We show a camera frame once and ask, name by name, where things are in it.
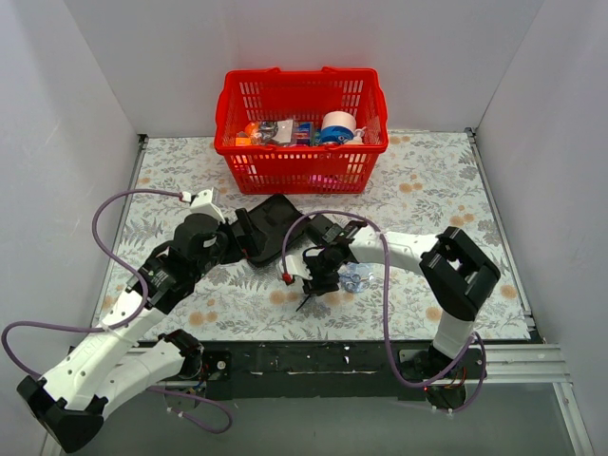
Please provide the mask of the black zippered tool case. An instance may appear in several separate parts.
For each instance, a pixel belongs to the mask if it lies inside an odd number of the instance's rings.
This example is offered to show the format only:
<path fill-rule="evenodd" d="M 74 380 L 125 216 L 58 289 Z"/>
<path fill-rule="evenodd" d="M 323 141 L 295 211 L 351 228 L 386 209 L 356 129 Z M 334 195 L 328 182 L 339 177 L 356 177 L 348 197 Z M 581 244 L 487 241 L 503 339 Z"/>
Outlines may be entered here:
<path fill-rule="evenodd" d="M 302 213 L 284 195 L 276 194 L 249 210 L 247 216 L 259 249 L 255 256 L 247 247 L 242 247 L 241 252 L 246 253 L 250 266 L 263 268 L 280 257 L 284 236 Z M 290 233 L 286 251 L 289 252 L 306 241 L 313 245 L 325 246 L 340 231 L 341 228 L 327 216 L 306 217 Z"/>

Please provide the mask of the silver hair scissors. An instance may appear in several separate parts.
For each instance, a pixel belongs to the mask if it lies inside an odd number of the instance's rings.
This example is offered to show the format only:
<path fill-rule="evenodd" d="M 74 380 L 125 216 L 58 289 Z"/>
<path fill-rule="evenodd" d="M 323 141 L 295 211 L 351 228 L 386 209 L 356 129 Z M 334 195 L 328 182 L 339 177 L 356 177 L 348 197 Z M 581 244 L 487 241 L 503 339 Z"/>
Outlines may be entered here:
<path fill-rule="evenodd" d="M 339 281 L 345 292 L 359 294 L 371 286 L 374 281 L 374 273 L 369 265 L 348 264 L 339 273 Z"/>

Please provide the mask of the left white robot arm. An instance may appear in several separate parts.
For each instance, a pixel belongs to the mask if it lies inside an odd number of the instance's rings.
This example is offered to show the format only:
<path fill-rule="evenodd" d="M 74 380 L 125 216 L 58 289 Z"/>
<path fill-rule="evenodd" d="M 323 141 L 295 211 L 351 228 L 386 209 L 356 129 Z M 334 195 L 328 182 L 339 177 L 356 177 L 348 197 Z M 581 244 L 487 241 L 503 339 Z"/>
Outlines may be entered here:
<path fill-rule="evenodd" d="M 168 316 L 214 267 L 257 255 L 265 236 L 248 212 L 229 223 L 187 216 L 172 239 L 157 246 L 120 294 L 115 307 L 58 365 L 26 376 L 17 391 L 33 416 L 67 453 L 87 445 L 122 403 L 157 382 L 190 380 L 203 367 L 203 346 L 184 330 L 160 336 L 129 361 L 124 356 Z"/>

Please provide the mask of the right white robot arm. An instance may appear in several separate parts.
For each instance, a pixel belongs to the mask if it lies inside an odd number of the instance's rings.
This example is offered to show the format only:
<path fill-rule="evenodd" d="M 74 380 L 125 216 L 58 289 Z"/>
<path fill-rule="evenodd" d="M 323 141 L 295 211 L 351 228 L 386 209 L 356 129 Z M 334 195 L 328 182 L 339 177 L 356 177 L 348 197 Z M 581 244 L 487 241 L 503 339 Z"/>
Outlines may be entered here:
<path fill-rule="evenodd" d="M 347 263 L 382 264 L 421 276 L 442 309 L 427 352 L 410 361 L 414 373 L 405 381 L 448 378 L 462 369 L 477 315 L 501 278 L 495 263 L 463 230 L 382 233 L 365 221 L 351 221 L 311 254 L 287 256 L 283 279 L 298 277 L 305 295 L 321 296 L 337 290 L 338 271 Z"/>

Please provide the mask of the orange small box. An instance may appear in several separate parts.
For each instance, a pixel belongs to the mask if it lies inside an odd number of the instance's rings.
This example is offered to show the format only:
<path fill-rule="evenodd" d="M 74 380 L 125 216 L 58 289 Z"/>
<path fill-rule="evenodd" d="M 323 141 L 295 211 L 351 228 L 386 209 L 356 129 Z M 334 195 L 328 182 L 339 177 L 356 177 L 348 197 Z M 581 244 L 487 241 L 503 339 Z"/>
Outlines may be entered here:
<path fill-rule="evenodd" d="M 252 139 L 245 132 L 239 132 L 235 138 L 235 146 L 250 146 Z"/>

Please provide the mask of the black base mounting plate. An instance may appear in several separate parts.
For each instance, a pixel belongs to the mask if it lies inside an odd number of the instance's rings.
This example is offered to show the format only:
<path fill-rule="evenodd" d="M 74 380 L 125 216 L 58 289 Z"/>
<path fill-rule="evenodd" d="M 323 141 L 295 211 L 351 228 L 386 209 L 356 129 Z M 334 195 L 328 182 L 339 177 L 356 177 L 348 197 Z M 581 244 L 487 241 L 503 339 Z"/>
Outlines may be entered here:
<path fill-rule="evenodd" d="M 196 376 L 161 381 L 228 401 L 246 398 L 392 397 L 423 401 L 393 375 L 381 341 L 215 341 L 204 344 Z"/>

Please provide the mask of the colourful packaged item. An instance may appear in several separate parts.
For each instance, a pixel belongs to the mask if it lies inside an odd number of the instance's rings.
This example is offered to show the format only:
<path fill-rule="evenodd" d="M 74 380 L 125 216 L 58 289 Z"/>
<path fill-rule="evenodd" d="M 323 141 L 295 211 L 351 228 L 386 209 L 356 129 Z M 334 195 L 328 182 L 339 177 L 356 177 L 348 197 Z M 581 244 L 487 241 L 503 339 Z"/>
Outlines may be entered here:
<path fill-rule="evenodd" d="M 316 144 L 316 128 L 312 122 L 294 123 L 292 146 L 312 147 Z"/>

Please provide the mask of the floral patterned table mat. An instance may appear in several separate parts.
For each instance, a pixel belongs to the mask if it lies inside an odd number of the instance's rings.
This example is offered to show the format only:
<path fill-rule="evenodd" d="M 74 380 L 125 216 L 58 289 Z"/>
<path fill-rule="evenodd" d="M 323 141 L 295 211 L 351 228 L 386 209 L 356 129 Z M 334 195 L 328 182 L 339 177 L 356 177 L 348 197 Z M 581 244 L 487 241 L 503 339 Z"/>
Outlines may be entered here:
<path fill-rule="evenodd" d="M 238 190 L 223 158 L 208 138 L 152 139 L 137 173 L 140 193 L 123 219 L 112 267 L 97 315 L 115 304 L 128 280 L 151 250 L 172 237 L 187 210 L 161 190 L 218 189 L 225 216 L 250 209 L 259 195 Z M 526 307 L 512 274 L 498 224 L 485 191 L 477 158 L 464 133 L 394 131 L 378 158 L 365 190 L 358 195 L 294 195 L 301 212 L 332 209 L 338 223 L 348 214 L 367 217 L 387 231 L 438 234 L 462 228 L 498 266 L 501 278 L 477 317 L 484 340 L 526 340 Z M 394 339 L 430 339 L 442 314 L 426 281 L 397 268 L 371 266 L 374 281 L 359 294 L 343 289 L 304 299 L 276 268 L 239 262 L 214 269 L 195 292 L 152 328 L 148 339 L 184 329 L 202 340 L 378 340 L 383 316 L 389 316 Z"/>

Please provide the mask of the red plastic shopping basket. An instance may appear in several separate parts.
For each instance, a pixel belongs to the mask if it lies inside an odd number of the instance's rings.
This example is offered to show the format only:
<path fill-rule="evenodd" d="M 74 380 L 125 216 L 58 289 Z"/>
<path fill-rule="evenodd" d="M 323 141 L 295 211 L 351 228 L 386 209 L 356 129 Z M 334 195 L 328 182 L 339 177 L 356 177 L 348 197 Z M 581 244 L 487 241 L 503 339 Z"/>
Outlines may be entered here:
<path fill-rule="evenodd" d="M 364 129 L 360 145 L 238 144 L 238 134 L 262 121 L 322 125 L 345 111 Z M 376 70 L 324 66 L 228 72 L 216 110 L 214 147 L 243 194 L 358 194 L 389 146 L 388 111 Z"/>

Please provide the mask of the white tape roll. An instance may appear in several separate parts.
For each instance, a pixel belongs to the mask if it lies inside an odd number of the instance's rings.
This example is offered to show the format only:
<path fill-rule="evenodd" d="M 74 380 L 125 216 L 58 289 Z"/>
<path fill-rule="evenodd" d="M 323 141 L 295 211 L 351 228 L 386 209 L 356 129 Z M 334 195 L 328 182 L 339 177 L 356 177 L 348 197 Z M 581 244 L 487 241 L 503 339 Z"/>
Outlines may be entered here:
<path fill-rule="evenodd" d="M 346 111 L 336 110 L 327 113 L 321 124 L 320 144 L 344 144 L 354 138 L 355 117 Z"/>

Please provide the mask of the aluminium frame rail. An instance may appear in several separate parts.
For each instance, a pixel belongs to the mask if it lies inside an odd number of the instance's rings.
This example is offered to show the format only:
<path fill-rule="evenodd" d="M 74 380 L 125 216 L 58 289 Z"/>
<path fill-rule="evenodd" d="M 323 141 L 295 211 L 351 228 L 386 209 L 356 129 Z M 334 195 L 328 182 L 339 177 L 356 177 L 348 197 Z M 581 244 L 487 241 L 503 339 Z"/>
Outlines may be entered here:
<path fill-rule="evenodd" d="M 311 375 L 386 375 L 393 378 L 384 346 L 379 342 L 333 343 L 216 343 L 203 350 L 192 374 L 176 370 L 164 374 L 163 383 L 184 385 L 233 381 L 239 376 L 268 379 Z M 559 383 L 570 380 L 561 349 L 555 345 L 495 345 L 486 348 L 482 367 L 481 348 L 475 344 L 457 365 L 472 382 L 486 374 L 488 382 Z"/>

